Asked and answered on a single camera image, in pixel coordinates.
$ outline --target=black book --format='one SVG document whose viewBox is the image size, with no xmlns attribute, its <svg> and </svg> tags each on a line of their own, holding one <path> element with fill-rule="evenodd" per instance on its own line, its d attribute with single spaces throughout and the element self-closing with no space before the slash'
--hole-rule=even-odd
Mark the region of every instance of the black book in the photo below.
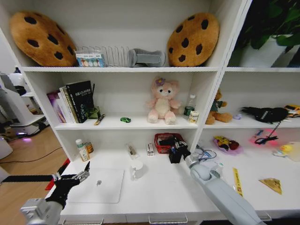
<svg viewBox="0 0 300 225">
<path fill-rule="evenodd" d="M 93 107 L 90 81 L 67 83 L 66 88 L 73 103 L 78 122 L 85 122 L 88 109 Z"/>
</svg>

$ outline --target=white cup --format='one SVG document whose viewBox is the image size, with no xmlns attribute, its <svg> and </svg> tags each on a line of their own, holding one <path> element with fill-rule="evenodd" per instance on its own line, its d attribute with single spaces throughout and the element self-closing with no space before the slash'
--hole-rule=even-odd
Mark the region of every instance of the white cup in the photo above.
<svg viewBox="0 0 300 225">
<path fill-rule="evenodd" d="M 133 160 L 131 163 L 131 176 L 132 179 L 141 178 L 144 174 L 143 172 L 143 163 L 139 160 Z"/>
</svg>

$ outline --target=drawer handle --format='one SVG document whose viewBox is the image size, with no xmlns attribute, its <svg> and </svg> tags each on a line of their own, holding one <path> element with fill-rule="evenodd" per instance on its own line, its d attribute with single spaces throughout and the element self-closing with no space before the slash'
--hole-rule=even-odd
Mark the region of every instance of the drawer handle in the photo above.
<svg viewBox="0 0 300 225">
<path fill-rule="evenodd" d="M 188 223 L 188 218 L 186 216 L 186 221 L 160 221 L 160 222 L 152 222 L 150 220 L 150 216 L 148 217 L 149 219 L 149 224 L 187 224 Z"/>
<path fill-rule="evenodd" d="M 67 222 L 67 220 L 64 220 L 64 222 L 62 222 L 62 225 L 102 225 L 103 224 L 103 220 L 98 223 L 98 222 L 84 222 L 84 221 L 72 221 L 72 222 Z"/>
<path fill-rule="evenodd" d="M 272 221 L 272 217 L 267 213 L 267 212 L 265 212 L 266 213 L 266 216 L 264 216 L 264 217 L 259 217 L 262 221 L 266 221 L 266 222 L 268 222 L 268 221 Z"/>
</svg>

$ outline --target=wooden floor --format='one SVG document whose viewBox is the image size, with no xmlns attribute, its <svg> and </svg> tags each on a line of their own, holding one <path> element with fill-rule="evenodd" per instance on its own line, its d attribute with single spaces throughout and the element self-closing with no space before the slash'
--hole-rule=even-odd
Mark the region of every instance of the wooden floor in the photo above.
<svg viewBox="0 0 300 225">
<path fill-rule="evenodd" d="M 9 144 L 14 151 L 0 162 L 33 160 L 60 147 L 50 127 L 36 136 L 15 140 Z M 55 173 L 66 159 L 63 149 L 58 149 L 35 162 L 0 164 L 0 166 L 11 175 L 49 175 Z M 0 185 L 0 224 L 26 224 L 19 209 L 27 199 L 45 197 L 48 193 L 45 191 L 47 184 L 48 182 L 2 183 Z"/>
</svg>

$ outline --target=cookie-shaped pillow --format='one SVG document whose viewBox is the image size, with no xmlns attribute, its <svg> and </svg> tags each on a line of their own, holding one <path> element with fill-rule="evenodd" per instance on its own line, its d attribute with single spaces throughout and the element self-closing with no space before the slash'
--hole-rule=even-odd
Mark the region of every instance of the cookie-shaped pillow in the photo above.
<svg viewBox="0 0 300 225">
<path fill-rule="evenodd" d="M 49 17 L 18 12 L 10 20 L 16 45 L 44 67 L 71 67 L 76 63 L 75 45 L 68 34 Z"/>
<path fill-rule="evenodd" d="M 212 54 L 219 36 L 219 23 L 210 13 L 190 16 L 172 33 L 168 41 L 170 66 L 196 67 Z"/>
</svg>

